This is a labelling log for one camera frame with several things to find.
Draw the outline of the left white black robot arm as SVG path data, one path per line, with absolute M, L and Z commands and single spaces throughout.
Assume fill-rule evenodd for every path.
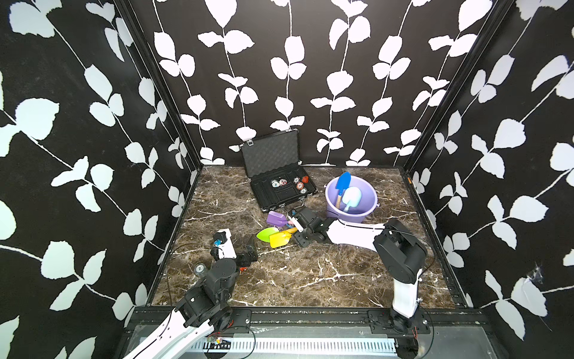
M 258 260 L 253 244 L 235 258 L 219 258 L 167 315 L 166 319 L 126 358 L 180 358 L 200 339 L 230 327 L 233 295 L 242 268 Z

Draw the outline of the blue toy shovel tan handle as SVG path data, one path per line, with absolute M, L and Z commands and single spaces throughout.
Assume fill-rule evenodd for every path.
M 337 198 L 336 198 L 336 208 L 340 208 L 340 204 L 342 203 L 342 197 L 345 191 L 348 189 L 351 182 L 351 174 L 346 171 L 344 172 L 336 183 L 336 190 L 338 191 Z

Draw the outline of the light blue toy shovel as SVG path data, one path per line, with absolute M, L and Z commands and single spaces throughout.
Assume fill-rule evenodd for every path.
M 348 187 L 342 197 L 342 203 L 344 204 L 342 210 L 348 212 L 351 208 L 357 207 L 362 197 L 362 191 L 358 187 Z

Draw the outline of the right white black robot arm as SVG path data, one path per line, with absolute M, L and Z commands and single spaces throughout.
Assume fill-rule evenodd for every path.
M 360 224 L 340 218 L 321 218 L 306 206 L 288 216 L 301 246 L 309 242 L 352 245 L 378 253 L 393 277 L 394 322 L 408 323 L 419 307 L 418 283 L 428 255 L 426 247 L 396 218 L 385 224 Z

